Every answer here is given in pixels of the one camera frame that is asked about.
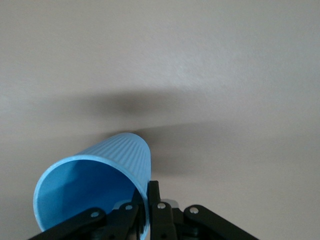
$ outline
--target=plain gray background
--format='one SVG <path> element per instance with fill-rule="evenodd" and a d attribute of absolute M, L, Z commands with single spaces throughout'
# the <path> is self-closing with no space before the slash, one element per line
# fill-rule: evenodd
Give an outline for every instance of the plain gray background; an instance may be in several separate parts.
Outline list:
<path fill-rule="evenodd" d="M 54 162 L 120 132 L 152 178 L 261 240 L 320 237 L 320 1 L 0 3 L 0 232 Z"/>

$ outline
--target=screw head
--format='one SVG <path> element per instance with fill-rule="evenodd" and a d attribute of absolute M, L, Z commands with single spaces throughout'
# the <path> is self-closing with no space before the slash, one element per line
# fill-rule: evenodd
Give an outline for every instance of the screw head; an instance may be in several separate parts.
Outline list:
<path fill-rule="evenodd" d="M 190 213 L 197 214 L 197 213 L 199 213 L 199 209 L 193 206 L 190 208 Z"/>
<path fill-rule="evenodd" d="M 165 209 L 166 205 L 163 202 L 158 203 L 157 205 L 158 209 Z"/>
<path fill-rule="evenodd" d="M 132 208 L 133 208 L 132 205 L 125 206 L 125 210 L 131 210 Z"/>
<path fill-rule="evenodd" d="M 99 216 L 99 212 L 98 211 L 94 211 L 93 213 L 91 213 L 90 215 L 92 218 L 96 218 Z"/>

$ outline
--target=screw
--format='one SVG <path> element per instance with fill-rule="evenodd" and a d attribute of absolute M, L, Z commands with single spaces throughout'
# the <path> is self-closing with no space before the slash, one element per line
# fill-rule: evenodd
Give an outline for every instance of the screw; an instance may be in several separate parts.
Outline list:
<path fill-rule="evenodd" d="M 92 218 L 96 218 L 99 216 L 99 212 L 98 211 L 94 211 L 93 213 L 91 213 L 90 215 Z"/>
<path fill-rule="evenodd" d="M 165 209 L 166 205 L 163 202 L 158 203 L 157 205 L 158 209 Z"/>
<path fill-rule="evenodd" d="M 197 214 L 197 213 L 199 213 L 199 210 L 198 210 L 198 208 L 193 206 L 193 207 L 190 208 L 190 213 Z"/>
<path fill-rule="evenodd" d="M 132 209 L 132 206 L 131 206 L 131 205 L 125 206 L 125 210 L 131 210 L 131 209 Z"/>

